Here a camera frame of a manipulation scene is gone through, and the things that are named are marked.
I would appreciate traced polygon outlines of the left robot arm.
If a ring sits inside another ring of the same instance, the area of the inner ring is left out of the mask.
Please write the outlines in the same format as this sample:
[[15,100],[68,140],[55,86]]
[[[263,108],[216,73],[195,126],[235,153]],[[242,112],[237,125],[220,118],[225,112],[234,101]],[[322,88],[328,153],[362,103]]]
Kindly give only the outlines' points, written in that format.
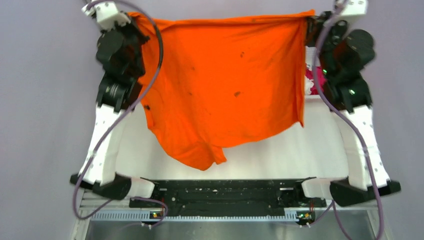
[[82,11],[99,25],[101,35],[95,57],[104,75],[96,95],[95,126],[88,154],[70,182],[110,200],[141,197],[147,206],[154,207],[161,194],[152,181],[116,171],[126,117],[140,102],[139,95],[149,90],[138,80],[146,72],[142,46],[150,38],[133,17],[111,0],[91,0]]

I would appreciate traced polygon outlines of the orange t-shirt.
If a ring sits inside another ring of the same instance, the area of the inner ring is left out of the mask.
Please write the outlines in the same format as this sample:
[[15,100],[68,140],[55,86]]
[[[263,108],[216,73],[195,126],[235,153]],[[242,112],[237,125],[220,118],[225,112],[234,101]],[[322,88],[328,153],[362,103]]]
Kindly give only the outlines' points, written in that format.
[[314,14],[155,19],[163,61],[141,104],[162,149],[204,171],[226,161],[224,148],[303,125]]

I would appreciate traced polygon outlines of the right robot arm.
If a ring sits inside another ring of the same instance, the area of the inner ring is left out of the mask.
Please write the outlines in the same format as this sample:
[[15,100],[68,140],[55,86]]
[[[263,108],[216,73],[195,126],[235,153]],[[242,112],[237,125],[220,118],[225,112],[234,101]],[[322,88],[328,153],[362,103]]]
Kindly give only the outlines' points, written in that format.
[[349,29],[366,15],[368,5],[366,0],[337,0],[333,10],[306,19],[305,45],[315,48],[313,83],[340,131],[348,175],[304,180],[293,192],[299,206],[307,206],[313,198],[325,198],[348,207],[379,201],[401,190],[384,168],[373,126],[373,100],[361,75],[376,56],[375,41],[363,29]]

